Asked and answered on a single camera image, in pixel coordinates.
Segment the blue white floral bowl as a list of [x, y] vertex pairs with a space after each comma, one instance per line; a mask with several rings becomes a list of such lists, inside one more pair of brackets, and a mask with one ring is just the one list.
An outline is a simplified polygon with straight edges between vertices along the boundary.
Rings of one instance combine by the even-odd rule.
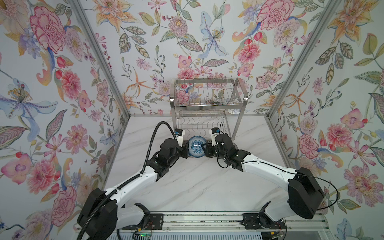
[[189, 140], [189, 156], [192, 158], [201, 158], [205, 156], [202, 145], [206, 145], [207, 140], [201, 136], [193, 136]]

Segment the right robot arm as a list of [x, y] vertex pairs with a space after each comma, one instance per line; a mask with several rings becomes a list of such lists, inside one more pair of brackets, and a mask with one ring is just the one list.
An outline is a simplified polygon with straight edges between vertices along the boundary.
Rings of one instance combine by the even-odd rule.
[[227, 134], [213, 134], [211, 144], [202, 144], [204, 153], [215, 156], [235, 170], [259, 176], [286, 191], [279, 201], [268, 201], [257, 214], [244, 219], [244, 225], [270, 229], [285, 218], [298, 216], [311, 220], [325, 197], [313, 173], [301, 167], [298, 170], [264, 161], [248, 151], [237, 149]]

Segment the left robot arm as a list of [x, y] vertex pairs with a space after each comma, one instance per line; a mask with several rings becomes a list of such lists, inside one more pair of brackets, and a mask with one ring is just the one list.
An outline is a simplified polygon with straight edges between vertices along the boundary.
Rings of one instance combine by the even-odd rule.
[[164, 177], [179, 158], [188, 157], [188, 147], [176, 139], [166, 139], [139, 172], [119, 185], [102, 191], [93, 190], [81, 210], [77, 223], [81, 227], [78, 239], [88, 235], [90, 240], [106, 240], [116, 230], [145, 228], [151, 212], [142, 204], [127, 207], [126, 203], [138, 192]]

